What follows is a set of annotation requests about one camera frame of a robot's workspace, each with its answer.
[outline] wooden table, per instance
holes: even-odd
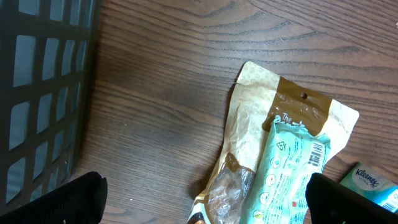
[[[360,112],[325,175],[363,161],[398,182],[397,15],[395,0],[104,0],[77,171],[108,179],[103,223],[187,221],[249,60]]]

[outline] food packaging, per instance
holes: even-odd
[[[347,144],[359,113],[246,62],[235,84],[224,143],[206,189],[194,200],[188,223],[238,224],[272,121],[305,126],[330,139],[328,161]]]
[[[240,224],[302,224],[311,175],[321,173],[330,153],[326,134],[275,119]]]

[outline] crumpled packaging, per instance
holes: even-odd
[[[206,189],[195,198],[187,223],[239,223],[275,118],[305,126],[315,137],[326,134],[329,160],[346,146],[359,113],[246,62],[229,104],[221,155]]]

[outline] teal packaging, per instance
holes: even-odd
[[[329,153],[325,134],[313,137],[304,126],[272,122],[239,223],[302,224],[307,184],[314,172],[322,172]]]
[[[361,163],[340,184],[391,212],[398,211],[398,186]]]

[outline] brown label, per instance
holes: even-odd
[[[232,171],[236,172],[237,169],[239,168],[239,162],[238,160],[232,155],[232,153],[227,153],[225,156],[225,165]]]
[[[280,78],[274,101],[262,124],[265,131],[271,128],[276,116],[289,124],[303,124],[316,136],[329,116],[331,98]]]

